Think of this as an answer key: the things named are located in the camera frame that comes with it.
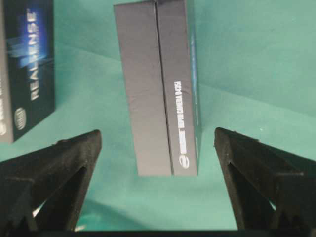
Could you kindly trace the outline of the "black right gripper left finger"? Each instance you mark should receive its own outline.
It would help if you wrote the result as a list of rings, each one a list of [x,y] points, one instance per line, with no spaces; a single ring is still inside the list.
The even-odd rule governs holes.
[[[2,231],[73,231],[102,149],[99,130],[0,164]]]

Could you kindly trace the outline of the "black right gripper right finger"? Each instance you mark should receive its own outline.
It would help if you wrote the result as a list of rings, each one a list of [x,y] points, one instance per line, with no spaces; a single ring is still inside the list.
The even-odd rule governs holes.
[[[316,163],[221,127],[214,147],[239,230],[316,230]]]

